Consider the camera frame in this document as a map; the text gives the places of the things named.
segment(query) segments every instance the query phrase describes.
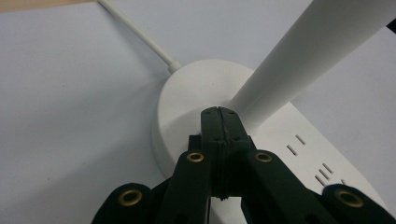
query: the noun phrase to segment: mounting hole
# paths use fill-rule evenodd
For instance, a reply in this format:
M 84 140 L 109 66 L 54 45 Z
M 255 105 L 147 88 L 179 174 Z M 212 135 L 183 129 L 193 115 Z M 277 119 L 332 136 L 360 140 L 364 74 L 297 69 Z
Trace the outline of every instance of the mounting hole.
M 259 153 L 257 153 L 257 154 L 256 154 L 256 159 L 257 159 L 258 161 L 263 161 L 263 162 L 272 161 L 272 157 L 271 157 L 269 154 L 265 153 L 265 152 L 259 152 Z
M 132 206 L 142 200 L 143 194 L 138 189 L 127 189 L 119 196 L 119 203 L 122 206 Z
M 198 152 L 192 152 L 187 155 L 187 160 L 192 162 L 200 162 L 204 160 L 204 155 Z
M 344 189 L 337 190 L 335 192 L 335 197 L 350 207 L 359 208 L 363 206 L 363 200 L 359 196 Z
M 189 221 L 186 215 L 179 214 L 175 217 L 175 224 L 186 224 Z
M 312 214 L 306 215 L 305 221 L 308 224 L 320 224 L 320 219 Z

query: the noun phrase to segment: power strip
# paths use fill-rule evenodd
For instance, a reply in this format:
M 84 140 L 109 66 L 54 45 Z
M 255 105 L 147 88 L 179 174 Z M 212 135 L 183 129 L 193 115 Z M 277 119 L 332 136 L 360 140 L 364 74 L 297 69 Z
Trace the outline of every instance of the power strip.
M 237 63 L 204 60 L 177 70 L 163 86 L 152 123 L 152 148 L 164 175 L 172 175 L 188 136 L 200 131 L 200 113 L 221 105 L 247 81 L 252 70 Z M 252 136 L 257 148 L 274 152 L 304 185 L 316 193 L 341 183 L 384 203 L 361 173 L 291 104 L 279 109 Z M 246 223 L 240 199 L 212 200 L 211 223 Z

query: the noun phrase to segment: white cable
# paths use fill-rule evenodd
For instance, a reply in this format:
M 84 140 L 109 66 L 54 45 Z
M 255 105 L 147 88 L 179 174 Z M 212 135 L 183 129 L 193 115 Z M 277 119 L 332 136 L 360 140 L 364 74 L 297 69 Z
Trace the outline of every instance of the white cable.
M 181 64 L 170 56 L 166 51 L 155 43 L 139 26 L 134 22 L 128 20 L 125 14 L 123 14 L 111 1 L 109 0 L 98 0 L 99 4 L 107 9 L 114 17 L 122 21 L 132 32 L 134 32 L 146 45 L 151 48 L 169 67 L 168 70 L 172 74 L 181 67 Z

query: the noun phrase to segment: white table surface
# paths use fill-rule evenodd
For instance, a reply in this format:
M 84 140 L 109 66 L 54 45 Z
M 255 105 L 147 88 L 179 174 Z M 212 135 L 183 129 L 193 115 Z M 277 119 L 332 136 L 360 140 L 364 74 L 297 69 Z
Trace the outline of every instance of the white table surface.
M 309 2 L 115 1 L 184 64 L 252 69 Z M 393 215 L 395 37 L 380 30 L 292 101 Z M 0 222 L 89 223 L 116 187 L 161 183 L 149 128 L 169 76 L 96 3 L 0 14 Z

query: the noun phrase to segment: brass insert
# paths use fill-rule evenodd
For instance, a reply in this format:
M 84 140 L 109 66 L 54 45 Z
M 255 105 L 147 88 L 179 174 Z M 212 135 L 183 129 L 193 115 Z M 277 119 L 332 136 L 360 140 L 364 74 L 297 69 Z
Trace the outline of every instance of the brass insert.
M 119 197 L 119 203 L 122 206 L 132 206 L 142 200 L 143 194 L 138 189 L 127 189 Z
M 350 207 L 360 208 L 363 206 L 363 200 L 359 196 L 344 189 L 337 190 L 335 197 Z
M 269 162 L 272 161 L 272 157 L 268 153 L 259 152 L 256 154 L 256 159 L 258 161 Z
M 198 152 L 192 152 L 187 155 L 187 159 L 192 162 L 200 162 L 204 160 L 204 155 Z

